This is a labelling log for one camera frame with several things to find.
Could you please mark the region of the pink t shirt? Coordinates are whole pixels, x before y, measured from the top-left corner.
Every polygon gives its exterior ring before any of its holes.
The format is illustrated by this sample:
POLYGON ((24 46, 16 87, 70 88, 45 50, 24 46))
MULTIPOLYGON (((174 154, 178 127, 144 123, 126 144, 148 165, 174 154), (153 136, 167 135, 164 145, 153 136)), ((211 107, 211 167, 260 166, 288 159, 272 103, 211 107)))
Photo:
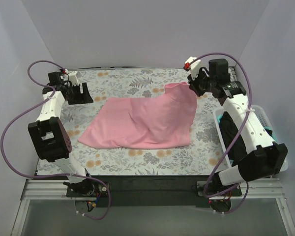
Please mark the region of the pink t shirt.
POLYGON ((109 98, 78 141, 91 148, 163 149, 190 145, 197 97, 188 83, 151 98, 109 98))

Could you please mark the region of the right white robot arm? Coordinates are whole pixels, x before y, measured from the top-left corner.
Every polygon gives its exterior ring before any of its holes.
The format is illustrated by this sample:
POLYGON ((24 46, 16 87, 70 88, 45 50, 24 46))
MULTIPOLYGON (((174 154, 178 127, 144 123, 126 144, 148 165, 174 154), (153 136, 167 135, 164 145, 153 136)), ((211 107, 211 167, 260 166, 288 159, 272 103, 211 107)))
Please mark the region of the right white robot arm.
POLYGON ((210 92, 219 100, 237 128, 237 133, 224 154, 228 155, 238 138, 242 138, 246 149, 246 156, 233 167, 219 172, 212 171, 204 185, 204 196, 209 197, 209 192, 213 197, 222 196, 242 182, 287 170, 286 145, 277 143, 262 125, 251 107, 251 92, 246 91, 241 82, 231 80, 226 59, 212 59, 208 62, 208 68, 205 68, 199 58, 190 57, 184 64, 184 70, 189 72, 189 88, 197 96, 210 92))

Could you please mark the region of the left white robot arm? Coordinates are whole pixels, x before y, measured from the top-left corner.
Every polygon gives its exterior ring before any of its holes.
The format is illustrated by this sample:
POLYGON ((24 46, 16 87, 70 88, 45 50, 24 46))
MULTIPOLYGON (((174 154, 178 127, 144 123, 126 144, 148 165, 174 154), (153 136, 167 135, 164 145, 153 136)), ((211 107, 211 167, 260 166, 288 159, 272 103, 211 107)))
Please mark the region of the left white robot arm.
POLYGON ((65 102, 69 105, 92 103, 86 83, 79 83, 80 72, 61 71, 48 74, 49 83, 42 90, 42 105, 37 120, 28 125, 28 131, 39 159, 56 165, 68 174, 64 185, 85 197, 95 191, 88 171, 70 153, 72 144, 60 115, 65 102))

